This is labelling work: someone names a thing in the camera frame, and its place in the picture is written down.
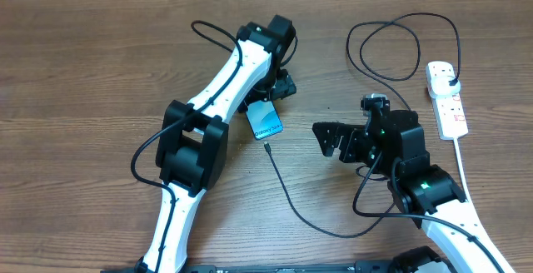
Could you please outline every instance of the wood grain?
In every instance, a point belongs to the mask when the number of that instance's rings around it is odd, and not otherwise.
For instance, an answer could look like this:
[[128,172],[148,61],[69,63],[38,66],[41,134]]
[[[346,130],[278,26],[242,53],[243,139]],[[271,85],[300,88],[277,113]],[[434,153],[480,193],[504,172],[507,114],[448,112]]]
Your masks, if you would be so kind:
[[[0,272],[98,272],[131,266],[152,240],[160,191],[134,181],[132,153],[160,128],[172,99],[187,101],[227,59],[189,28],[192,20],[235,32],[279,13],[300,45],[287,66],[298,93],[276,102],[285,131],[269,139],[298,210],[342,234],[371,220],[351,211],[355,166],[325,158],[313,122],[363,123],[359,98],[385,88],[346,60],[358,22],[437,12],[458,26],[470,134],[461,139],[471,194],[491,239],[519,272],[533,272],[532,0],[1,0]],[[456,63],[453,32],[435,18],[407,18],[421,39],[421,65]],[[353,48],[371,32],[353,35]],[[405,76],[416,46],[407,32],[380,32],[367,62]],[[457,177],[453,146],[440,141],[423,69],[394,87],[420,114],[433,162]],[[390,94],[394,108],[400,101]],[[155,147],[140,172],[157,179]],[[385,210],[383,183],[361,205]],[[234,116],[227,165],[200,205],[191,263],[311,264],[390,258],[431,245],[411,221],[385,220],[354,240],[324,236],[291,212],[262,142]]]

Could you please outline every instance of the power socket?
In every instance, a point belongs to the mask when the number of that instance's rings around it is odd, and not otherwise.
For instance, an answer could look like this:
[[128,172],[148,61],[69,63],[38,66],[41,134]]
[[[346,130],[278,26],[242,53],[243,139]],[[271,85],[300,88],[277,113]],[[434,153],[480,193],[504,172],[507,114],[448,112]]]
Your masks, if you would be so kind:
[[[426,67],[427,88],[431,94],[435,91],[436,80],[454,77],[453,66],[447,62],[430,62]],[[440,95],[431,98],[433,111],[439,128],[439,137],[442,140],[453,140],[468,133],[466,125],[465,111],[461,102],[461,97],[455,87],[450,89],[440,89]]]
[[442,140],[453,140],[468,133],[465,111],[459,94],[442,98],[433,98],[436,124]]

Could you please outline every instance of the white power strip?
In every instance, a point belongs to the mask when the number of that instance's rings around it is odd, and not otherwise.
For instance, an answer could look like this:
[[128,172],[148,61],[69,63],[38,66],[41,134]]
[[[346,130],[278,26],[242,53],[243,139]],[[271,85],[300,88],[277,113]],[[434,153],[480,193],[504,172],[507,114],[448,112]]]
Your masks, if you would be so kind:
[[460,137],[468,133],[465,110],[463,109],[461,97],[458,93],[460,87],[457,89],[457,87],[449,86],[447,82],[435,82],[455,77],[453,66],[447,62],[430,62],[426,66],[426,77],[427,89],[430,94],[433,94],[431,101],[433,102],[433,111],[435,112],[436,125],[439,129],[439,137],[442,140],[453,140],[463,191],[465,192],[466,199],[472,202],[468,186],[466,185],[458,141]]
[[[447,62],[430,62],[426,67],[428,87],[434,78],[455,76],[453,66]],[[440,95],[431,99],[435,111],[436,124],[439,127],[439,136],[442,140],[453,140],[468,133],[465,111],[459,93]]]

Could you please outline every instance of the table surface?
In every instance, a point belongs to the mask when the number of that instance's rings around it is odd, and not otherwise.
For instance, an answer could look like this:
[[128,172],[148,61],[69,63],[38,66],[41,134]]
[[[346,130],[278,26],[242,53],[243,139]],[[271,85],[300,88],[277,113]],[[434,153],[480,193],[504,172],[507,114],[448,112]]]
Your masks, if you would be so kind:
[[[133,179],[133,152],[162,124],[172,99],[199,93],[227,52],[189,28],[195,19],[236,32],[279,13],[300,38],[286,67],[298,93],[276,102],[285,131],[269,139],[304,217],[341,234],[366,229],[351,201],[356,164],[322,156],[314,122],[362,124],[359,99],[387,89],[355,71],[346,35],[359,22],[409,12],[451,18],[461,35],[462,98],[470,133],[461,139],[471,195],[491,239],[519,272],[533,272],[533,0],[0,0],[0,271],[98,272],[132,266],[152,241],[161,191]],[[421,39],[421,68],[393,86],[418,112],[431,161],[457,181],[450,141],[440,141],[423,67],[456,64],[446,22],[403,21]],[[353,35],[356,51],[372,27]],[[416,61],[412,36],[380,32],[364,51],[379,72],[402,77]],[[230,125],[227,164],[197,213],[191,263],[219,266],[347,263],[391,258],[430,245],[409,220],[384,220],[343,240],[300,222],[283,196],[262,141],[243,115]],[[141,157],[157,180],[155,147]],[[361,208],[384,211],[385,183]]]

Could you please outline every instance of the black cable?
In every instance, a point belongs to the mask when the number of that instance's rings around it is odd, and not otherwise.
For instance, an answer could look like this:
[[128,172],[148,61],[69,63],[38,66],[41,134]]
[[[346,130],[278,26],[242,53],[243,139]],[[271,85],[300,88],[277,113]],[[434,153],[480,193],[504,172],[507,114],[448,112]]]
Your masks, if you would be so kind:
[[[362,178],[365,178],[365,176],[361,174],[361,169],[362,169],[362,168],[368,168],[368,166],[367,166],[367,165],[363,165],[363,166],[359,166],[359,167],[357,167],[357,169],[356,169],[356,174],[357,174],[358,176],[362,177]],[[370,180],[370,181],[386,181],[387,178],[386,178],[386,177],[369,178],[369,180]]]
[[486,247],[479,241],[479,239],[477,239],[477,237],[473,236],[470,232],[465,231],[464,229],[460,228],[459,226],[455,226],[455,225],[451,224],[448,221],[444,221],[442,219],[434,218],[434,217],[431,217],[431,216],[423,216],[423,215],[415,215],[415,214],[365,213],[365,212],[361,212],[361,211],[357,210],[356,206],[357,206],[357,201],[359,200],[359,196],[361,195],[361,192],[362,192],[363,188],[365,187],[366,182],[370,178],[372,172],[376,168],[376,164],[378,163],[378,161],[380,159],[381,159],[381,152],[377,156],[377,159],[374,162],[374,165],[372,165],[370,170],[367,172],[367,174],[365,176],[365,179],[363,180],[363,182],[359,186],[359,189],[357,189],[356,196],[354,197],[354,200],[353,200],[353,211],[357,215],[364,216],[364,217],[367,217],[367,218],[380,218],[380,219],[383,219],[383,218],[410,218],[410,219],[428,220],[428,221],[434,221],[434,222],[437,222],[437,223],[441,223],[444,226],[448,226],[451,229],[459,231],[461,234],[466,236],[466,239],[468,241],[474,242],[485,253],[486,257],[491,261],[491,263],[498,270],[498,272],[505,273],[503,271],[503,269],[501,268],[500,264],[498,264],[498,261],[486,249]]
[[[191,26],[192,27],[192,30],[197,33],[200,37],[208,40],[209,42],[211,43],[214,43],[215,45],[218,45],[219,47],[222,47],[224,49],[226,49],[227,51],[229,52],[233,52],[233,50],[231,50],[229,47],[227,47],[226,45],[220,43],[219,41],[217,40],[214,40],[204,34],[202,34],[200,31],[198,31],[194,26]],[[286,64],[289,63],[289,61],[292,59],[292,56],[294,56],[294,53],[296,52],[296,47],[298,46],[298,36],[297,35],[294,35],[294,48],[292,49],[292,52],[291,52],[291,55],[283,62],[281,62],[280,64],[280,67],[284,67]]]
[[[402,19],[402,18],[405,18],[405,17],[409,17],[409,16],[415,16],[415,15],[426,15],[426,16],[434,16],[434,17],[439,17],[439,18],[442,18],[446,21],[448,21],[448,23],[451,25],[451,27],[453,27],[453,30],[456,34],[456,40],[457,40],[457,74],[456,74],[456,78],[454,78],[453,80],[450,81],[450,85],[453,86],[457,83],[457,81],[459,81],[459,74],[461,73],[461,42],[459,40],[459,32],[457,31],[457,27],[456,25],[452,22],[452,20],[450,20],[448,17],[445,17],[445,16],[442,16],[442,15],[439,15],[439,14],[434,14],[434,13],[429,13],[429,12],[416,12],[416,13],[409,13],[409,14],[406,14],[406,15],[403,15],[403,16],[400,16],[396,19],[393,19],[389,22],[386,22],[386,21],[374,21],[374,22],[363,22],[363,23],[358,23],[356,24],[355,26],[353,26],[350,30],[350,32],[348,33],[348,37],[346,39],[346,55],[348,56],[348,59],[350,59],[350,62],[351,62],[351,65],[353,65],[353,67],[355,67],[359,72],[361,72],[362,74],[366,75],[367,77],[373,79],[374,81],[376,82],[379,82],[380,84],[382,84],[383,86],[387,87],[389,90],[391,90],[394,94],[396,94],[401,102],[403,102],[404,105],[406,105],[406,108],[410,111],[411,108],[409,107],[409,105],[407,104],[406,100],[400,95],[400,93],[398,93],[393,87],[389,86],[386,82],[383,82],[382,80],[380,80],[379,78],[382,78],[382,79],[385,79],[387,81],[391,81],[391,82],[399,82],[399,81],[406,81],[408,79],[410,79],[416,72],[416,70],[418,70],[418,66],[420,65],[420,55],[421,55],[421,51],[420,51],[420,41],[418,40],[418,37],[416,36],[415,32],[413,32],[410,28],[400,24],[400,23],[396,23],[396,21]],[[374,32],[372,32],[364,41],[363,43],[361,44],[361,46],[359,47],[359,58],[361,60],[361,63],[363,64],[363,66],[370,72],[372,73],[373,75],[375,75],[376,77],[373,77],[371,74],[369,74],[368,72],[365,72],[363,71],[361,68],[359,68],[356,63],[353,61],[353,59],[351,58],[351,54],[350,54],[350,37],[351,37],[351,33],[358,27],[362,27],[362,26],[365,26],[365,25],[371,25],[371,24],[381,24],[381,27],[377,28]],[[363,47],[365,46],[365,44],[368,42],[368,40],[370,40],[370,38],[372,36],[374,36],[376,33],[378,33],[380,30],[382,30],[383,28],[385,27],[389,27],[391,25],[394,25],[394,26],[397,26],[397,27],[401,27],[401,28],[404,28],[406,29],[408,32],[411,33],[411,35],[413,35],[413,37],[415,38],[415,41],[416,41],[416,49],[417,49],[417,57],[416,57],[416,65],[415,65],[415,69],[411,72],[411,74],[409,74],[408,76],[406,77],[401,77],[401,78],[393,78],[393,77],[386,77],[384,75],[381,75],[379,73],[377,73],[376,71],[372,70],[365,62],[365,59],[363,57]]]
[[281,62],[280,67],[284,67],[286,64],[289,63],[289,61],[292,59],[292,56],[294,56],[294,52],[296,52],[296,47],[298,46],[298,36],[294,35],[294,47],[292,48],[291,55],[285,59],[285,61]]
[[235,67],[235,70],[233,71],[231,76],[222,85],[222,87],[220,87],[220,89],[218,89],[218,91],[215,92],[215,94],[213,94],[213,96],[207,100],[207,102],[203,106],[201,106],[200,108],[196,109],[191,114],[183,117],[182,119],[174,122],[173,124],[169,125],[168,127],[165,127],[163,129],[161,129],[159,132],[157,132],[156,134],[154,134],[153,136],[148,138],[148,140],[146,140],[142,145],[140,145],[139,148],[133,154],[132,162],[130,164],[130,169],[132,171],[133,177],[135,177],[138,181],[146,183],[148,185],[160,187],[160,188],[168,191],[168,193],[171,196],[170,214],[168,215],[167,224],[165,225],[165,230],[163,231],[163,235],[162,235],[162,239],[161,239],[161,245],[159,246],[159,256],[157,257],[157,264],[156,264],[156,269],[155,269],[154,273],[158,273],[158,271],[159,271],[159,265],[161,264],[161,258],[162,258],[162,251],[163,251],[163,249],[165,249],[165,240],[167,238],[168,228],[170,227],[170,223],[172,221],[172,215],[174,213],[174,207],[176,206],[176,196],[174,195],[174,191],[169,186],[167,186],[167,185],[165,185],[163,183],[150,181],[150,180],[148,180],[146,178],[140,177],[139,174],[137,173],[137,169],[136,169],[137,159],[139,158],[141,153],[150,144],[152,144],[158,137],[164,135],[165,133],[167,133],[168,131],[170,131],[174,127],[183,128],[183,126],[185,124],[187,124],[194,116],[202,113],[203,110],[205,110],[207,107],[209,107],[209,105],[212,104],[217,99],[217,97],[226,89],[226,87],[230,84],[230,82],[232,82],[233,78],[236,76],[237,72],[239,71],[239,68],[242,65],[242,50],[241,50],[241,46],[239,45],[239,42],[229,32],[227,32],[227,31],[221,29],[220,27],[217,27],[217,26],[215,26],[215,25],[213,25],[213,24],[211,24],[209,22],[204,22],[204,21],[201,21],[201,20],[196,20],[196,21],[191,23],[192,30],[194,32],[196,32],[200,37],[203,37],[204,39],[206,39],[206,40],[208,40],[210,42],[213,42],[216,45],[218,45],[218,46],[220,46],[220,47],[232,52],[232,50],[229,49],[229,47],[226,47],[225,45],[223,45],[223,44],[221,44],[221,43],[219,43],[219,42],[217,42],[217,41],[205,36],[204,34],[199,32],[198,30],[196,30],[194,26],[197,25],[197,24],[201,24],[201,25],[205,25],[207,27],[213,28],[213,29],[217,30],[218,32],[221,32],[222,34],[224,34],[227,37],[229,37],[235,43],[235,45],[237,47],[237,50],[239,51],[239,61],[237,62],[237,66]]
[[[323,230],[322,228],[310,223],[306,218],[304,218],[303,216],[300,215],[300,213],[296,210],[296,208],[294,207],[294,205],[292,204],[292,200],[291,198],[289,197],[289,192],[286,190],[286,187],[285,187],[285,183],[283,182],[283,179],[281,178],[281,174],[280,172],[277,170],[277,166],[276,166],[276,163],[274,162],[274,158],[272,157],[272,152],[271,152],[271,148],[270,148],[270,144],[268,144],[268,142],[265,142],[265,151],[266,153],[268,153],[268,156],[270,157],[270,161],[272,163],[272,165],[274,166],[274,170],[276,171],[276,174],[277,174],[277,178],[280,180],[280,183],[281,183],[281,188],[283,188],[283,191],[285,192],[285,197],[286,197],[286,200],[287,202],[289,202],[289,206],[291,206],[291,209],[292,211],[294,212],[294,214],[304,223],[306,223],[309,227],[315,229],[316,231],[319,231],[321,233],[324,233],[326,235],[329,235],[329,236],[334,236],[334,237],[337,237],[337,238],[342,238],[342,239],[353,239],[353,238],[357,238],[359,236],[364,236],[366,233],[368,233],[368,231],[371,231],[372,228],[374,228],[383,218],[379,218],[376,220],[376,222],[374,222],[370,227],[366,228],[364,231],[362,232],[359,232],[359,233],[356,233],[355,235],[338,235],[336,233],[333,233],[333,232],[329,232],[329,231],[326,231],[326,230]],[[385,211],[385,214],[387,214],[389,211],[392,210],[392,207],[394,207],[394,203],[389,206],[389,208]]]

